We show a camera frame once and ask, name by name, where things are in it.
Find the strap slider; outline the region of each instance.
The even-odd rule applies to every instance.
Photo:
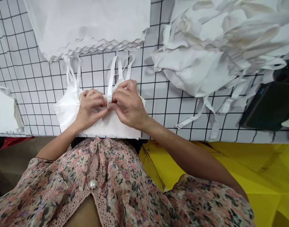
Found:
[[[177,129],[181,129],[181,127],[177,124],[177,125],[175,125],[175,128],[177,128]]]

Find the lace trim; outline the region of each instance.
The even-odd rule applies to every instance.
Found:
[[[58,214],[58,218],[52,220],[51,226],[64,226],[68,219],[73,215],[73,213],[77,210],[79,205],[85,200],[87,196],[90,194],[93,195],[95,204],[97,207],[99,219],[102,226],[114,226],[115,219],[111,215],[111,213],[107,212],[107,199],[101,194],[101,187],[105,182],[105,175],[106,175],[106,167],[103,164],[104,161],[100,161],[99,158],[99,150],[98,146],[96,145],[96,152],[92,154],[92,163],[90,164],[88,174],[86,176],[86,182],[84,184],[85,189],[83,191],[78,190],[73,198],[72,202],[69,204],[65,204],[61,211]],[[98,174],[96,173],[98,162],[101,162],[99,165]],[[88,187],[88,182],[92,179],[96,179],[98,182],[98,186],[96,189],[91,190]]]

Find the shoulder strap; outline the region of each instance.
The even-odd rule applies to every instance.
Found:
[[[117,61],[117,65],[118,65],[119,78],[123,78],[121,59],[120,59],[119,56],[115,56],[113,58],[113,61],[112,61],[110,81],[109,81],[109,85],[108,85],[108,88],[107,88],[107,105],[108,106],[109,106],[109,103],[112,102],[112,97],[113,97],[113,81],[114,81],[114,76],[115,76],[115,64],[116,64],[116,61]]]
[[[127,73],[126,73],[125,80],[129,80],[129,79],[131,78],[132,64],[133,64],[133,62],[135,61],[135,56],[134,56],[134,55],[129,55],[128,58],[126,59],[126,64],[125,64],[123,70],[125,70],[126,65],[128,64],[129,58],[131,58],[131,62],[130,62],[129,65],[128,65],[128,71],[127,71]]]
[[[73,68],[71,66],[72,60],[77,58],[78,59],[78,64],[77,64],[77,78],[75,77],[75,73],[73,71]],[[73,56],[70,58],[69,56],[64,57],[64,61],[66,63],[66,82],[67,84],[71,84],[74,86],[74,97],[75,101],[78,103],[80,102],[80,97],[77,94],[77,90],[79,88],[79,83],[80,83],[80,78],[81,78],[81,59],[78,56]]]

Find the stack of white fabric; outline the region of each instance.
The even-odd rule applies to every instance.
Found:
[[[133,51],[150,26],[150,0],[24,0],[48,61],[102,51]]]
[[[196,116],[176,125],[181,128],[198,119],[204,106],[215,113],[209,94],[235,86],[218,112],[227,113],[231,104],[243,108],[259,84],[273,81],[273,71],[286,66],[281,56],[289,52],[289,0],[176,0],[163,36],[164,46],[152,54],[155,71],[204,100]],[[239,98],[249,84],[243,75],[261,69],[263,80]],[[215,119],[210,140],[218,134]]]
[[[10,90],[0,85],[0,133],[20,133],[24,131],[24,127]]]

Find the floral blouse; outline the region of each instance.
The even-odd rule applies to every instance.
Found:
[[[33,158],[0,198],[0,226],[63,226],[90,194],[102,226],[254,226],[249,203],[228,186],[185,174],[162,193],[129,144],[99,138],[56,161]]]

